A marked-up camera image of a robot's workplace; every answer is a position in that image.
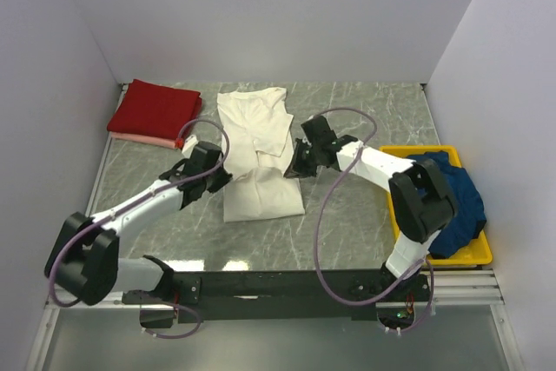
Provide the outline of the white t shirt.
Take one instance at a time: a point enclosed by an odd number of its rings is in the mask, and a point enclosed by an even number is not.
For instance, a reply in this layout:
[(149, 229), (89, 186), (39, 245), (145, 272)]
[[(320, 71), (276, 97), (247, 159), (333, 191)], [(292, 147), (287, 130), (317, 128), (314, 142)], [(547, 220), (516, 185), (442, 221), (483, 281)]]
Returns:
[(284, 176), (294, 154), (287, 90), (271, 87), (217, 96), (229, 142), (224, 168), (233, 176), (223, 191), (223, 221), (270, 220), (305, 213), (301, 187)]

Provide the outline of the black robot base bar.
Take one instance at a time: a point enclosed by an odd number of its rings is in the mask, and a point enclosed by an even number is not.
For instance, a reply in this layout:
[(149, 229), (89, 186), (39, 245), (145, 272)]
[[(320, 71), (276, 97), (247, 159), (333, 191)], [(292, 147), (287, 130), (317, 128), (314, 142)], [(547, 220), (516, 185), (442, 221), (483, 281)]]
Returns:
[[(386, 272), (379, 269), (324, 270), (330, 288), (341, 298), (365, 301), (387, 288)], [(350, 307), (334, 300), (312, 270), (177, 272), (173, 289), (162, 300), (194, 309), (203, 321), (349, 318), (377, 321), (377, 305)], [(379, 300), (395, 307), (425, 302), (430, 296), (428, 277), (415, 274)], [(170, 314), (151, 307), (158, 300), (140, 290), (123, 293), (124, 305), (141, 306), (147, 328), (169, 328)]]

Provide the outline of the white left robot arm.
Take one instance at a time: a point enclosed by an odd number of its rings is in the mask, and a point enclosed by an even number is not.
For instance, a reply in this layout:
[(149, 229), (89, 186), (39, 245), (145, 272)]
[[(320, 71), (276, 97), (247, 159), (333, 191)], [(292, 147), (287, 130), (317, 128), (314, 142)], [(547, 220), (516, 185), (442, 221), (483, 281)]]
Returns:
[(113, 291), (142, 291), (152, 302), (174, 298), (175, 271), (153, 255), (127, 259), (121, 246), (152, 223), (224, 188), (231, 179), (222, 149), (199, 142), (143, 192), (91, 216), (76, 212), (63, 223), (44, 267), (51, 287), (93, 306)]

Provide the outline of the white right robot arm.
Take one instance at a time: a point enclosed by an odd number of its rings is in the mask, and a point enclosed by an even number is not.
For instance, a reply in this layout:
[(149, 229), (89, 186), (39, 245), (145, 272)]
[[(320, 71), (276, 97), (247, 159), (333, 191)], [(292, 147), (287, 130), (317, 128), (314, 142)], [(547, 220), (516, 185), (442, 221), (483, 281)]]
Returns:
[(434, 239), (458, 212), (451, 186), (437, 163), (392, 156), (348, 135), (320, 142), (297, 139), (284, 176), (314, 177), (319, 167), (340, 173), (335, 185), (354, 174), (390, 195), (400, 234), (381, 268), (378, 289), (390, 300), (403, 299), (412, 289), (410, 277), (426, 260)]

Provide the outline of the pink folded t shirt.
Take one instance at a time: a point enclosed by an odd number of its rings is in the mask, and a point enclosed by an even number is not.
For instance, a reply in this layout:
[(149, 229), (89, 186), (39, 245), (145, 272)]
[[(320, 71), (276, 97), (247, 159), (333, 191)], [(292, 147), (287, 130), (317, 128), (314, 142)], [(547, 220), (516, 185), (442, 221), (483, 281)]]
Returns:
[(139, 142), (147, 145), (158, 146), (158, 147), (163, 147), (168, 149), (182, 149), (184, 144), (184, 141), (181, 138), (170, 140), (170, 139), (165, 139), (165, 138), (160, 138), (155, 136), (142, 136), (142, 135), (125, 134), (125, 133), (117, 133), (117, 132), (111, 132), (110, 137), (112, 139)]

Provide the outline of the red folded t shirt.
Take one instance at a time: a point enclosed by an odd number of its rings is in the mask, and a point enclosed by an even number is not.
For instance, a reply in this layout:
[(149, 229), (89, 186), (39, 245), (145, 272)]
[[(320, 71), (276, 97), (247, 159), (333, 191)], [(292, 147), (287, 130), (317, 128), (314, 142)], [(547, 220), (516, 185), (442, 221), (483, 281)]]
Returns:
[(135, 79), (109, 120), (107, 131), (170, 140), (183, 138), (183, 125), (197, 118), (201, 108), (199, 91)]

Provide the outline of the blue t shirt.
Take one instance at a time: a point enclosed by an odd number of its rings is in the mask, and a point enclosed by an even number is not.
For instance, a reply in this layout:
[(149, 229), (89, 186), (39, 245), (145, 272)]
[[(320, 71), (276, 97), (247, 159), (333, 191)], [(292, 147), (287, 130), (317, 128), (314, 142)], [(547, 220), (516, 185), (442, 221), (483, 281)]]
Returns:
[(484, 202), (467, 171), (452, 165), (446, 151), (429, 151), (421, 155), (409, 155), (408, 158), (417, 162), (428, 158), (435, 161), (452, 188), (458, 203), (458, 214), (429, 247), (434, 259), (450, 258), (473, 239), (477, 239), (486, 226)]

